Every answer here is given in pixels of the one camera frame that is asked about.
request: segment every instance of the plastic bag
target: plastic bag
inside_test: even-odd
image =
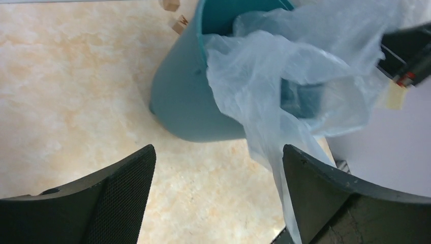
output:
[[[314,136],[367,123],[389,82],[376,64],[383,58],[383,33],[397,22],[397,3],[321,0],[292,12],[250,12],[235,20],[233,37],[205,36],[215,102],[244,126],[251,156],[269,163],[295,243],[301,240],[283,146],[293,144],[335,166]]]

